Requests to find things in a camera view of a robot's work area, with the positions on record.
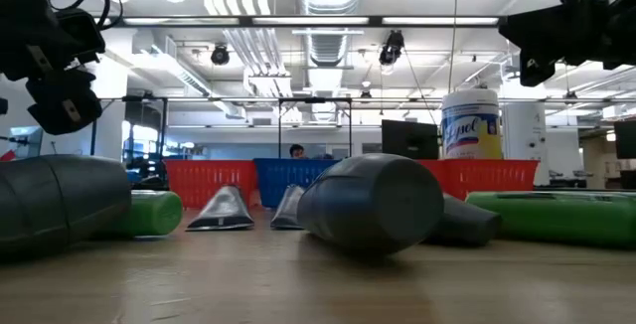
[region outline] blue plastic basket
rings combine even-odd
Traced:
[[[323,171],[339,160],[254,159],[262,205],[278,207],[289,185],[307,188]]]

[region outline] green cylinder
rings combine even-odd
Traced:
[[[132,206],[122,217],[99,231],[100,238],[164,236],[181,222],[181,198],[169,191],[133,190]]]
[[[501,237],[609,247],[636,244],[634,201],[594,192],[472,193],[466,199],[501,215]]]

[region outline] disinfecting wipes canister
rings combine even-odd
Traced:
[[[468,89],[444,97],[441,119],[446,159],[501,159],[499,102],[490,89]]]

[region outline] person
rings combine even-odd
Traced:
[[[305,157],[305,148],[299,144],[293,144],[289,147],[289,156],[292,159],[306,159]]]

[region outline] red plastic basket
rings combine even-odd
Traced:
[[[202,209],[225,185],[240,188],[251,205],[256,170],[251,160],[166,160],[170,190],[185,208]]]
[[[419,160],[435,176],[442,190],[464,200],[474,191],[531,191],[536,160]]]

